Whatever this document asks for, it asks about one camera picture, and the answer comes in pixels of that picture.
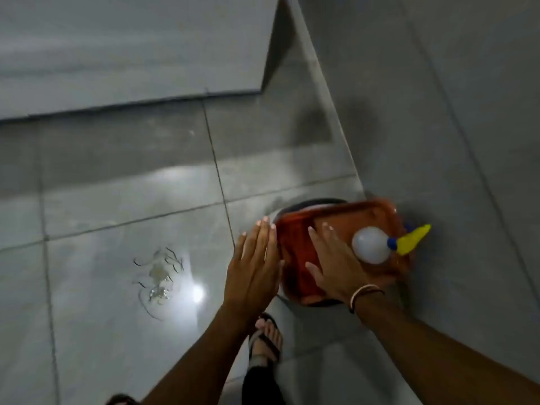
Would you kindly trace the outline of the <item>person's left hand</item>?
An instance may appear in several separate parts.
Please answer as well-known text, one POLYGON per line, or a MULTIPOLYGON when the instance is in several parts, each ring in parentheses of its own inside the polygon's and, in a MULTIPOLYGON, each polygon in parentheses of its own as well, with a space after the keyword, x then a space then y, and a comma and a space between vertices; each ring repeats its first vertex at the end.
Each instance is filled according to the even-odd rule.
POLYGON ((278 250, 275 224, 270 223, 269 241, 264 261, 257 261, 258 220, 250 231, 240 261, 233 261, 227 268, 224 303, 227 310, 248 323, 254 321, 277 295, 282 262, 278 250))

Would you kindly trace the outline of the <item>person's right hand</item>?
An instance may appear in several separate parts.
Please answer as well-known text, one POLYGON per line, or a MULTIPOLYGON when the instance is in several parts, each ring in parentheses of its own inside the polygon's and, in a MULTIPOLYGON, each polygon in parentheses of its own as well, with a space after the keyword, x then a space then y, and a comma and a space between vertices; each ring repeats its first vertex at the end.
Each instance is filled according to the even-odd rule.
POLYGON ((335 249, 328 250, 322 236, 309 226, 308 234, 317 254, 318 263, 327 280, 326 295, 354 311, 357 303, 366 304, 368 299, 384 300, 384 291, 373 284, 363 270, 352 250, 336 234, 335 249))

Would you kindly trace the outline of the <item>orange plastic tray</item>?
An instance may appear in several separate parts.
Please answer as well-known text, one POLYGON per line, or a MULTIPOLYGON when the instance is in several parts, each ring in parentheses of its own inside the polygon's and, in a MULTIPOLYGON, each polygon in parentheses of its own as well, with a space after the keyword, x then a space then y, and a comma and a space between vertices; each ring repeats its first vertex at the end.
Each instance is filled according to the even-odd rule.
POLYGON ((278 211, 274 223, 281 259, 286 262, 280 290, 286 299, 302 306, 325 307, 340 303, 316 285, 306 268, 307 262, 319 265, 308 227, 320 230, 324 222, 333 226, 339 238, 349 246, 352 246, 355 233, 364 227, 378 227, 392 238, 413 230, 411 225, 403 222, 395 205, 383 198, 350 202, 322 197, 301 201, 278 211))

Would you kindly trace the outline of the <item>person's right forearm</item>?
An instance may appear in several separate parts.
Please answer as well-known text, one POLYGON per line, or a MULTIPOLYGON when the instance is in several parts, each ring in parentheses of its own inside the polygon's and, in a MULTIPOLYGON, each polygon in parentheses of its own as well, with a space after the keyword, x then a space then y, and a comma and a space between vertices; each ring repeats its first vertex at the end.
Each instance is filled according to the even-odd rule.
POLYGON ((354 313, 423 405, 540 405, 540 385, 411 318, 386 297, 354 313))

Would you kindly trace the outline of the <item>person's left forearm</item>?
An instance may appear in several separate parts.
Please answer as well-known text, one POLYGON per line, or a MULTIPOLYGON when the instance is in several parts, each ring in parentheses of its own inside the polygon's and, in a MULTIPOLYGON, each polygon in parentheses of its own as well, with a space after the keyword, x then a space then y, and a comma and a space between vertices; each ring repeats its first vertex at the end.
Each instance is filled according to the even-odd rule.
POLYGON ((258 316, 224 303, 206 331, 145 396, 142 405, 217 405, 258 316))

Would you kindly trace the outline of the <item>black round bin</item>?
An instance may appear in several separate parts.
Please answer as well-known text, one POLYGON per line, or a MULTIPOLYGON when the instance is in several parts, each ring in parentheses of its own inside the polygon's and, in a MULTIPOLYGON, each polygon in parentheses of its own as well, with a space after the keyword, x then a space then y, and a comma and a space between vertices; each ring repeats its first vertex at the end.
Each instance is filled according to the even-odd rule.
POLYGON ((347 204, 347 201, 323 197, 293 204, 273 214, 280 256, 285 262, 278 292, 281 298, 306 307, 331 307, 340 304, 317 287, 305 267, 307 261, 318 263, 316 251, 308 235, 308 227, 314 227, 315 216, 319 215, 319 210, 339 204, 347 204))

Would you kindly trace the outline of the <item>white bottle with yellow nozzle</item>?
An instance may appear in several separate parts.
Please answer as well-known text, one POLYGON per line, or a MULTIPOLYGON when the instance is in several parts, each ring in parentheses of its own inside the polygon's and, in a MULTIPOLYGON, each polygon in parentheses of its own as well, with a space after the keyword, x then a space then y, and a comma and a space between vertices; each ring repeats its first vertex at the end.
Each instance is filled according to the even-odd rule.
POLYGON ((431 225, 425 224, 395 238, 388 236, 382 229, 369 226, 357 231, 352 238, 352 249, 356 257, 367 264, 381 265, 393 254, 405 257, 416 249, 424 237, 431 231, 431 225))

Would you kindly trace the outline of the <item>black trouser leg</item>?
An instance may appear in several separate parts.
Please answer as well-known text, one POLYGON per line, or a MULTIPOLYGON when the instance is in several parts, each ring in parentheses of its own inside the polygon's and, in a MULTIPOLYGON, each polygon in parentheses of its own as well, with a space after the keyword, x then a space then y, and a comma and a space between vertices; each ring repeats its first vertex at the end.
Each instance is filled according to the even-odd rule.
POLYGON ((242 384, 241 405, 286 405, 272 367, 248 369, 242 384))

